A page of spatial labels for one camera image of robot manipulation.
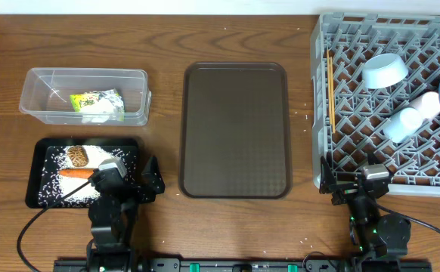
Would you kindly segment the orange carrot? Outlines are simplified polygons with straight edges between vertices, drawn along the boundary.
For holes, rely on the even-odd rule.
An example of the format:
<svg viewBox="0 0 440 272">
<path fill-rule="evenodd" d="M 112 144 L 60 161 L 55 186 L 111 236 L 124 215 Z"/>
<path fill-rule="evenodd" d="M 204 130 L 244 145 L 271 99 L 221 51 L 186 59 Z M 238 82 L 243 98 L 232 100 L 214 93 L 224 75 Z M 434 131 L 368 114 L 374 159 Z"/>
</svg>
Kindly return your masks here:
<svg viewBox="0 0 440 272">
<path fill-rule="evenodd" d="M 81 178 L 88 179 L 94 173 L 92 168 L 70 168 L 62 169 L 58 172 L 59 175 L 67 178 Z"/>
</svg>

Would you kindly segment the white rice pile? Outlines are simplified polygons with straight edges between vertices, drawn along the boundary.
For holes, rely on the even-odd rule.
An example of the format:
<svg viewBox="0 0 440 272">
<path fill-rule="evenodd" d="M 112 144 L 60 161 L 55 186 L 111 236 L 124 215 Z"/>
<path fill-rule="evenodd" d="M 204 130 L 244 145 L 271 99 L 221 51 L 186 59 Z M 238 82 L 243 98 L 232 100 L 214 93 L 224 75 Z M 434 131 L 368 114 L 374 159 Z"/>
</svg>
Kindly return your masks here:
<svg viewBox="0 0 440 272">
<path fill-rule="evenodd" d="M 135 180 L 138 148 L 135 146 L 83 146 L 88 156 L 88 164 L 84 167 L 74 167 L 67 156 L 67 149 L 73 146 L 51 146 L 46 150 L 40 186 L 37 193 L 39 206 L 49 206 L 54 201 L 67 195 L 87 179 L 67 178 L 58 174 L 62 169 L 97 168 L 105 159 L 116 157 L 121 159 L 127 169 L 125 180 L 132 183 Z"/>
</svg>

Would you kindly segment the light blue cup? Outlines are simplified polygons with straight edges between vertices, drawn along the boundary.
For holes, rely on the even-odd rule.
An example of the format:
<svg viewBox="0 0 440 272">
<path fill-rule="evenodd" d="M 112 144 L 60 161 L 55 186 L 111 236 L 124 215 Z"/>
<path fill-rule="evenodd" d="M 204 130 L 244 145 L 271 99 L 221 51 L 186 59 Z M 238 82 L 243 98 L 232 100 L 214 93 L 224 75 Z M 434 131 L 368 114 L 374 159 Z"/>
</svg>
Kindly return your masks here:
<svg viewBox="0 0 440 272">
<path fill-rule="evenodd" d="M 407 107 L 389 118 L 383 133 L 392 142 L 400 144 L 416 132 L 422 124 L 421 113 L 412 107 Z"/>
</svg>

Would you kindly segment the brown food scrap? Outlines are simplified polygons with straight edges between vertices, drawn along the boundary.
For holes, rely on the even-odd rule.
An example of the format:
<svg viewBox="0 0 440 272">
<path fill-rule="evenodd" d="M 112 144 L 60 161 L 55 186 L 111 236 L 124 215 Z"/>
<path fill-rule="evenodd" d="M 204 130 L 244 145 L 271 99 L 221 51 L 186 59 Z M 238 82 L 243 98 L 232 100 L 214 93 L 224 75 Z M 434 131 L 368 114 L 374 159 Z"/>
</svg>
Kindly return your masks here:
<svg viewBox="0 0 440 272">
<path fill-rule="evenodd" d="M 88 164 L 88 156 L 83 146 L 68 148 L 67 156 L 74 167 L 84 167 Z"/>
</svg>

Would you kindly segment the white tissue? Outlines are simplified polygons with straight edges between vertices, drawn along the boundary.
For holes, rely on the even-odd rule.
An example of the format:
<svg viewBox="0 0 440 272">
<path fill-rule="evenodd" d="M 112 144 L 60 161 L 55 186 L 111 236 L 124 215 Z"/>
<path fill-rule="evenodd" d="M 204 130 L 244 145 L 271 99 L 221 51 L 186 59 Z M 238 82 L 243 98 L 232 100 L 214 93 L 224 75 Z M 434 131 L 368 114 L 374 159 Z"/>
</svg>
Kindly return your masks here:
<svg viewBox="0 0 440 272">
<path fill-rule="evenodd" d="M 93 104 L 79 110 L 82 114 L 82 123 L 105 123 L 108 121 L 122 121 L 124 107 L 114 105 Z"/>
</svg>

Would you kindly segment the pink cup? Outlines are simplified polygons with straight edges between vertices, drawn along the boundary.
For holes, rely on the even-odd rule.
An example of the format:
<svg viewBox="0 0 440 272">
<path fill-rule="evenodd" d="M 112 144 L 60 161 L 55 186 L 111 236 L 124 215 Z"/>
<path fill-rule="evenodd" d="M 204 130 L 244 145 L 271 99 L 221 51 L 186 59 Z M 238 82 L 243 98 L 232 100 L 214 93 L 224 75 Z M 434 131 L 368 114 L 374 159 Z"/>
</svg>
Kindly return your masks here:
<svg viewBox="0 0 440 272">
<path fill-rule="evenodd" d="M 440 113 L 438 92 L 428 91 L 409 103 L 426 121 L 433 120 Z"/>
</svg>

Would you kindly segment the light blue small bowl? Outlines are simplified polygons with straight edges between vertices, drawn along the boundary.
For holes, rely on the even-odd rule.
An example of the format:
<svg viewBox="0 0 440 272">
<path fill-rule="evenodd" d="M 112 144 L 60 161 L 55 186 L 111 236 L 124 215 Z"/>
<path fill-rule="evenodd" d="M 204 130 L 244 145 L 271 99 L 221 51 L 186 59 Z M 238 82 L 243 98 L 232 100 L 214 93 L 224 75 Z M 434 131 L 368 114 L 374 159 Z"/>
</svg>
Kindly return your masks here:
<svg viewBox="0 0 440 272">
<path fill-rule="evenodd" d="M 366 88 L 386 88 L 401 82 L 408 68 L 398 54 L 380 54 L 369 59 L 361 71 Z"/>
</svg>

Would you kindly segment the green snack wrapper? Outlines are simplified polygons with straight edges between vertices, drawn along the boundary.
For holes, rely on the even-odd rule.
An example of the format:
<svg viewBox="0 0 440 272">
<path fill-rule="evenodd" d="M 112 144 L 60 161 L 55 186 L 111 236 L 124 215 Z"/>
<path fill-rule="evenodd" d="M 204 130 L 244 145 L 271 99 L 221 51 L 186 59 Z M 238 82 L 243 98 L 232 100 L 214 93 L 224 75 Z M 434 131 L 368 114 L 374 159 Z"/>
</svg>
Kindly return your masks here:
<svg viewBox="0 0 440 272">
<path fill-rule="evenodd" d="M 89 91 L 83 94 L 71 94 L 70 102 L 72 104 L 73 109 L 78 113 L 80 109 L 86 106 L 90 106 L 93 104 L 102 104 L 102 105 L 114 105 L 124 107 L 125 114 L 125 104 L 122 97 L 119 95 L 119 92 L 113 88 L 106 91 Z"/>
</svg>

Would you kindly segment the wooden chopstick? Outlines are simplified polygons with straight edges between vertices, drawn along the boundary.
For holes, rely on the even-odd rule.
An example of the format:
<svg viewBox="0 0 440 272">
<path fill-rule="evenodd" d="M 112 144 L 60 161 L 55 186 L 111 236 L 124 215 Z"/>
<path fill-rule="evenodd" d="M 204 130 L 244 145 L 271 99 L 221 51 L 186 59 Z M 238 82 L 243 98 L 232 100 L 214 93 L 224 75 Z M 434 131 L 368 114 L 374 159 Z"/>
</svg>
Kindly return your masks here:
<svg viewBox="0 0 440 272">
<path fill-rule="evenodd" d="M 335 115 L 335 97 L 334 97 L 334 82 L 333 82 L 333 58 L 329 57 L 329 102 L 330 102 L 330 125 L 332 133 L 336 133 L 336 115 Z"/>
<path fill-rule="evenodd" d="M 329 48 L 326 49 L 326 57 L 327 57 L 327 83 L 328 83 L 328 99 L 329 99 L 329 116 L 330 116 L 330 127 L 331 131 L 334 134 L 335 130 L 335 110 L 334 110 L 334 93 L 333 93 L 333 62 L 332 57 L 330 56 Z"/>
</svg>

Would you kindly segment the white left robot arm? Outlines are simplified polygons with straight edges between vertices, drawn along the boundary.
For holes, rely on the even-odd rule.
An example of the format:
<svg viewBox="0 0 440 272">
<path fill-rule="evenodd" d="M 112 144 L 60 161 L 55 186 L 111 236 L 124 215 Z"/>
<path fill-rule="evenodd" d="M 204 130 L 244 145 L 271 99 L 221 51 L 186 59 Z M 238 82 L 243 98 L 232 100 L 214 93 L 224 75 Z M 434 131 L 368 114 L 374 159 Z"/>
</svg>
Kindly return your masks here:
<svg viewBox="0 0 440 272">
<path fill-rule="evenodd" d="M 95 248 L 87 249 L 85 270 L 149 271 L 149 261 L 140 256 L 131 240 L 139 206 L 153 202 L 156 191 L 126 182 L 115 168 L 95 170 L 88 180 L 100 197 L 88 209 Z"/>
</svg>

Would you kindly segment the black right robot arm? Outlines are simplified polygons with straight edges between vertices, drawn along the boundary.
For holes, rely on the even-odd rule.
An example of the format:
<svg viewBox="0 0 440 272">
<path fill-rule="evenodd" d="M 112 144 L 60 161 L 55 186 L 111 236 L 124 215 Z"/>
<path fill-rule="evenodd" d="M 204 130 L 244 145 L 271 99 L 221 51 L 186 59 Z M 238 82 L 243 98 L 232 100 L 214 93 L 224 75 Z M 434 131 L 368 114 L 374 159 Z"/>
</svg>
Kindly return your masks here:
<svg viewBox="0 0 440 272">
<path fill-rule="evenodd" d="M 151 271 L 407 271 L 411 265 L 401 262 L 407 255 L 411 221 L 396 212 L 382 215 L 376 202 L 389 192 L 393 173 L 374 155 L 354 182 L 337 181 L 325 157 L 320 159 L 319 193 L 330 194 L 335 206 L 349 208 L 349 230 L 359 252 L 344 260 L 333 260 L 312 252 L 302 260 L 226 260 L 153 258 Z"/>
</svg>

